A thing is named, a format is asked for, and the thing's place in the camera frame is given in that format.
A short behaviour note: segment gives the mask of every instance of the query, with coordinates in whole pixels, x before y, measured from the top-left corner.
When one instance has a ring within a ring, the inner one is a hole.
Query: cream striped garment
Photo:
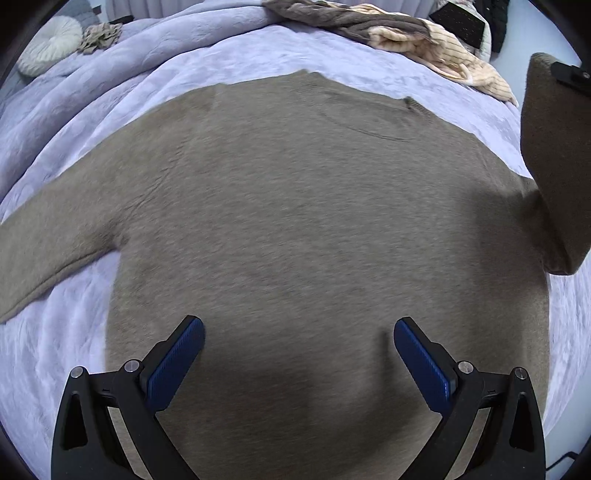
[[[347,8],[368,15],[391,13],[371,4],[347,7],[334,2],[322,3],[334,8]],[[497,100],[511,102],[518,106],[511,87],[490,63],[467,51],[456,36],[441,25],[429,20],[422,20],[429,29],[431,38],[405,33],[396,28],[371,27],[369,29],[369,44],[380,50],[401,53],[452,82],[474,87]]]

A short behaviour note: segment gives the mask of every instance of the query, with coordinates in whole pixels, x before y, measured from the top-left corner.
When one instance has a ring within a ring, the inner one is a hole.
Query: clothing pile
[[[84,32],[78,51],[88,55],[94,53],[97,48],[106,50],[119,41],[122,25],[120,23],[115,25],[110,23],[91,25]]]
[[[517,106],[509,84],[492,65],[467,51],[455,35],[429,20],[386,12],[371,4],[349,7],[322,0],[265,0],[263,5],[287,20],[401,53],[452,82]]]

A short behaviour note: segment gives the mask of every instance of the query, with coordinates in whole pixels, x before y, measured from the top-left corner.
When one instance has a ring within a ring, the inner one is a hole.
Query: screw head
[[[527,370],[525,368],[517,367],[515,369],[515,376],[520,380],[525,380],[527,378]]]
[[[123,366],[126,372],[133,373],[139,368],[139,362],[137,360],[129,360]]]
[[[74,367],[72,371],[70,371],[70,376],[72,378],[78,378],[84,373],[84,369],[82,367]]]
[[[465,374],[471,374],[474,371],[474,365],[470,362],[460,362],[457,367],[460,369],[460,372]]]

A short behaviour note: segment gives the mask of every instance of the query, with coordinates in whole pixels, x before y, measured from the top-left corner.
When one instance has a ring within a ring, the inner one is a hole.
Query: black object
[[[140,362],[89,375],[72,370],[61,401],[51,458],[53,480],[137,480],[107,407],[119,408],[129,435],[154,480],[198,480],[155,418],[166,408],[203,347],[204,327],[186,317]],[[410,317],[400,319],[394,342],[421,393],[443,418],[401,480],[444,480],[480,408],[490,408],[464,480],[542,480],[544,437],[527,372],[479,372],[455,362],[430,342]]]
[[[507,33],[509,0],[475,0],[476,11],[491,28],[491,50],[499,53]]]
[[[133,22],[134,20],[135,18],[133,15],[125,15],[124,17],[117,18],[109,23],[111,25],[116,25],[118,23],[123,23],[123,25],[125,25],[126,23]]]
[[[591,73],[584,68],[555,61],[550,65],[550,73],[563,85],[591,97]]]
[[[405,351],[409,336],[418,343],[420,355]],[[470,362],[455,362],[441,345],[430,342],[410,317],[397,322],[394,342],[429,405],[433,392],[421,385],[448,385],[448,391],[453,393],[449,395],[449,409],[400,480],[444,480],[480,408],[491,410],[466,472],[459,478],[545,478],[542,422],[524,368],[516,367],[502,375],[479,372]]]
[[[485,23],[456,4],[445,4],[433,12],[431,20],[474,48],[480,48]]]

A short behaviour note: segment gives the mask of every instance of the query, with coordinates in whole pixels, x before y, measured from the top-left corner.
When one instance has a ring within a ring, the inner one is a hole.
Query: round pillow
[[[38,77],[82,43],[82,27],[70,17],[53,17],[35,34],[17,60],[18,71]]]

